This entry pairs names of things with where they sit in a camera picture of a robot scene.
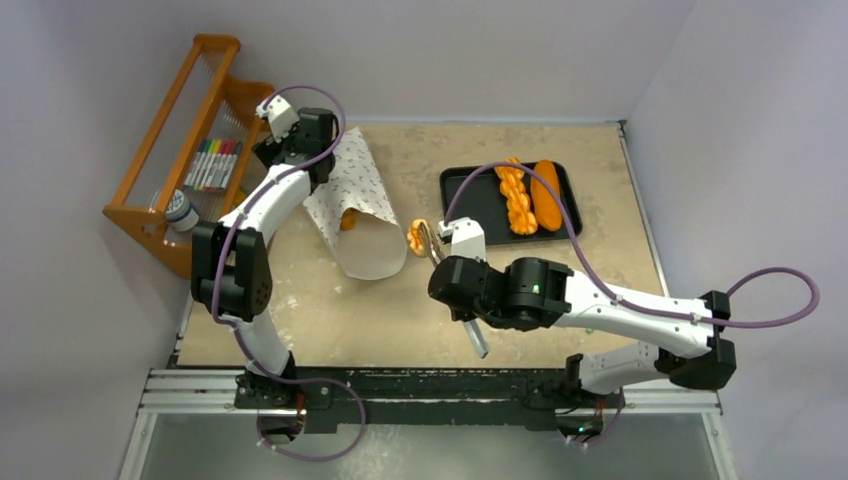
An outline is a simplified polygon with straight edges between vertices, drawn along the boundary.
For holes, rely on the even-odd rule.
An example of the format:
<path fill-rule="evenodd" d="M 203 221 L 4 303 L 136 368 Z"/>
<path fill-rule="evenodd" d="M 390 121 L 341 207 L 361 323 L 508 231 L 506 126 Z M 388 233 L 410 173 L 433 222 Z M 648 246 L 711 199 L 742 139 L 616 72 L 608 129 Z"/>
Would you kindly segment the round fake bread bun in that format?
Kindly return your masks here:
<path fill-rule="evenodd" d="M 419 258 L 425 258 L 429 255 L 429 248 L 425 242 L 426 236 L 422 233 L 422 228 L 426 225 L 426 219 L 415 219 L 411 222 L 406 234 L 409 250 Z"/>

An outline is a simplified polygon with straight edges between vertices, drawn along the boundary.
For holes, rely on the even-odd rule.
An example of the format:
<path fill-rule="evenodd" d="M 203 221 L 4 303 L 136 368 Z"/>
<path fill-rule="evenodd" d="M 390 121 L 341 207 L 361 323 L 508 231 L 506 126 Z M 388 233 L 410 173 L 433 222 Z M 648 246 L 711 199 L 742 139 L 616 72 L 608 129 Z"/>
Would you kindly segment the white patterned paper bag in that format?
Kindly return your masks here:
<path fill-rule="evenodd" d="M 391 277 L 405 263 L 405 234 L 361 130 L 345 132 L 334 155 L 328 182 L 303 202 L 307 215 L 345 275 L 369 281 Z M 341 231 L 347 208 L 358 210 L 357 224 Z"/>

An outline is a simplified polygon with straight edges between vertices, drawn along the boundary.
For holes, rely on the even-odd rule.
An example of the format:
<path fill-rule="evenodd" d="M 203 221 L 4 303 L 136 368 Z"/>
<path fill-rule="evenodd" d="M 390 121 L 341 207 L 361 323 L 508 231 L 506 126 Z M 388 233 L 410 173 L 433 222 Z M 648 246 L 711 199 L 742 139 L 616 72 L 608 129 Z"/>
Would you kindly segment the small orange fake bread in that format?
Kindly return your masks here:
<path fill-rule="evenodd" d="M 358 210 L 355 208 L 347 208 L 342 213 L 339 229 L 341 231 L 353 230 L 357 224 Z"/>

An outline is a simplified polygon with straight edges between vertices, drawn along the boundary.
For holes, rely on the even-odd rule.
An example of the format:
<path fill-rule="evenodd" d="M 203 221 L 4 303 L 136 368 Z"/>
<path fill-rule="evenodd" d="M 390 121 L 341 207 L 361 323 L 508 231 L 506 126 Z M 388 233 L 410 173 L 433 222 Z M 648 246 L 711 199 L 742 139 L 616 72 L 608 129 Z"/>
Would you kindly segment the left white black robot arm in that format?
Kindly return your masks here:
<path fill-rule="evenodd" d="M 329 180 L 346 119 L 326 108 L 289 113 L 285 132 L 253 147 L 266 177 L 230 213 L 192 233 L 191 294 L 227 326 L 247 359 L 245 378 L 272 408 L 297 399 L 296 364 L 274 331 L 268 243 L 294 208 Z"/>

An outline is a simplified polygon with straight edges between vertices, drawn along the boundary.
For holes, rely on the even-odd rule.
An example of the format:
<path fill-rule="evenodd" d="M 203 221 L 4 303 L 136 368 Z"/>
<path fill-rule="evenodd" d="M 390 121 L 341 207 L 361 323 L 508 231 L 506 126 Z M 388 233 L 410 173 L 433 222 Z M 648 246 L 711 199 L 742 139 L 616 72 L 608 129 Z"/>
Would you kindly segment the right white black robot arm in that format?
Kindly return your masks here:
<path fill-rule="evenodd" d="M 436 229 L 416 220 L 407 241 L 413 253 L 433 264 L 428 296 L 462 323 L 480 358 L 490 352 L 482 324 L 522 332 L 591 328 L 633 339 L 605 353 L 567 358 L 561 392 L 573 406 L 662 378 L 691 390 L 717 391 L 737 369 L 734 344 L 705 321 L 728 313 L 722 292 L 686 300 L 618 286 L 601 289 L 583 272 L 536 257 L 518 258 L 499 271 L 487 261 L 482 227 L 470 218 Z"/>

